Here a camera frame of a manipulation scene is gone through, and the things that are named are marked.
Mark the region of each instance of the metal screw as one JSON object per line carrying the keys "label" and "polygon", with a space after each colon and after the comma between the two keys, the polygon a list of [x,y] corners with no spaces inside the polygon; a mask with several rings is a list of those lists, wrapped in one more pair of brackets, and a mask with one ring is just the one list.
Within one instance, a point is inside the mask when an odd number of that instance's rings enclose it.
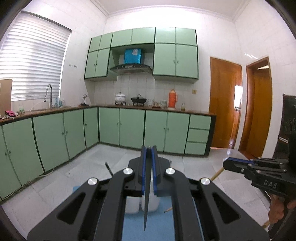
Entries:
{"label": "metal screw", "polygon": [[173,168],[167,168],[166,170],[165,170],[165,172],[167,173],[167,174],[169,174],[169,175],[173,175],[176,171],[175,171],[175,169],[173,169]]}
{"label": "metal screw", "polygon": [[98,179],[96,179],[95,177],[90,178],[87,183],[89,185],[96,185],[98,183]]}
{"label": "metal screw", "polygon": [[210,179],[204,177],[200,180],[203,185],[209,185],[211,183]]}
{"label": "metal screw", "polygon": [[125,168],[125,169],[123,170],[123,173],[126,174],[126,175],[130,175],[130,174],[133,173],[133,169],[131,169],[131,168]]}

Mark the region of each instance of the white pot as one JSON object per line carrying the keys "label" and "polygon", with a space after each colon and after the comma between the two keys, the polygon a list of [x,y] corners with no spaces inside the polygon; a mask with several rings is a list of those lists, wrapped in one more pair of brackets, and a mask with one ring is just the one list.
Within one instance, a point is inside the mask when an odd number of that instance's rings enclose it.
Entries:
{"label": "white pot", "polygon": [[125,102],[126,95],[119,92],[119,94],[115,95],[115,102]]}

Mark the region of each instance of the white blind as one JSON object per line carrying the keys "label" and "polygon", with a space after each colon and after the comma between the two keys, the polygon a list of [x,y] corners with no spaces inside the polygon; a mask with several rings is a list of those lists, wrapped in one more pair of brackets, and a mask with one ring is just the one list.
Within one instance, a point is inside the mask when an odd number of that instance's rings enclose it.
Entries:
{"label": "white blind", "polygon": [[11,101],[43,99],[48,84],[59,96],[70,33],[27,13],[17,16],[0,50],[0,78],[12,79]]}

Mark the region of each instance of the brown countertop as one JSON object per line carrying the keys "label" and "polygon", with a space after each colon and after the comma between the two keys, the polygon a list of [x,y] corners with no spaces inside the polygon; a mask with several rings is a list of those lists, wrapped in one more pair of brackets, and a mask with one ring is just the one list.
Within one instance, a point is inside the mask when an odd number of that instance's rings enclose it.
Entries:
{"label": "brown countertop", "polygon": [[76,107],[63,107],[63,108],[57,108],[57,109],[47,109],[47,110],[40,110],[40,111],[25,111],[25,113],[18,115],[14,119],[4,119],[0,120],[0,126],[14,122],[19,121],[27,118],[37,117],[41,115],[48,115],[48,114],[55,114],[55,113],[61,113],[71,110],[79,110],[79,109],[85,109],[85,108],[93,108],[93,107],[107,107],[107,108],[124,108],[124,109],[136,109],[136,110],[156,110],[156,111],[167,111],[167,112],[177,112],[177,113],[187,113],[187,114],[196,114],[196,115],[207,115],[207,116],[216,116],[215,114],[211,114],[209,112],[198,112],[193,110],[169,110],[169,109],[161,109],[161,108],[148,108],[148,107],[139,107],[139,106],[120,106],[120,105],[91,105],[91,106],[76,106]]}

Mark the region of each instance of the tile floor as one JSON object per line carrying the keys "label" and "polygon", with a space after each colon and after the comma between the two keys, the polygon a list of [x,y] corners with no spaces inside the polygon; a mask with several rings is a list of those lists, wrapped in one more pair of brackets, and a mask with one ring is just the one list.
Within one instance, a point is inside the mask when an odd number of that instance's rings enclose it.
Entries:
{"label": "tile floor", "polygon": [[[246,159],[237,150],[231,150],[229,154],[231,157]],[[110,178],[105,162],[108,162],[113,172],[117,172],[127,167],[130,159],[139,155],[139,151],[98,144],[16,194],[2,207],[19,232],[27,237],[38,222],[71,195],[74,186],[81,185],[89,177],[99,180]],[[222,167],[227,149],[211,149],[207,158],[159,156],[171,160],[171,166],[187,177],[198,180],[212,177]],[[268,200],[243,175],[224,171],[214,183],[260,225],[268,220]]]}

